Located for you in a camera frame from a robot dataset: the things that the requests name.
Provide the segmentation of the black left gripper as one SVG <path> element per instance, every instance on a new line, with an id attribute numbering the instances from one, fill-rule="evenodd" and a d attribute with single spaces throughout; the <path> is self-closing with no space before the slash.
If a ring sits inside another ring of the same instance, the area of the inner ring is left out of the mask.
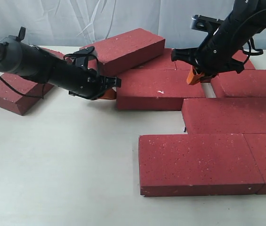
<path id="1" fill-rule="evenodd" d="M 63 88 L 72 96 L 88 100 L 115 100 L 121 87 L 118 77 L 101 76 L 95 69 L 84 69 L 73 64 L 74 53 L 56 59 L 49 70 L 48 83 Z"/>

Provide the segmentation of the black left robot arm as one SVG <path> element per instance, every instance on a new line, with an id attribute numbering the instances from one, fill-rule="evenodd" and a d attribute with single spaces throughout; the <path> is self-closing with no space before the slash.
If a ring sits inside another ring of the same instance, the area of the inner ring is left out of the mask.
<path id="1" fill-rule="evenodd" d="M 100 75 L 94 69 L 73 65 L 51 52 L 22 43 L 17 37 L 0 42 L 0 72 L 15 74 L 39 84 L 51 84 L 88 100 L 115 99 L 117 77 Z"/>

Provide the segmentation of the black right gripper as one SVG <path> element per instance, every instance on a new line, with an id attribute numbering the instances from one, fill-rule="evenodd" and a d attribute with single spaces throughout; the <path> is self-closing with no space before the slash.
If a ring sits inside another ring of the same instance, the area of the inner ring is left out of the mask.
<path id="1" fill-rule="evenodd" d="M 171 61 L 194 65 L 186 79 L 196 85 L 229 65 L 232 56 L 254 35 L 266 29 L 266 0 L 236 0 L 232 11 L 198 48 L 172 49 Z"/>

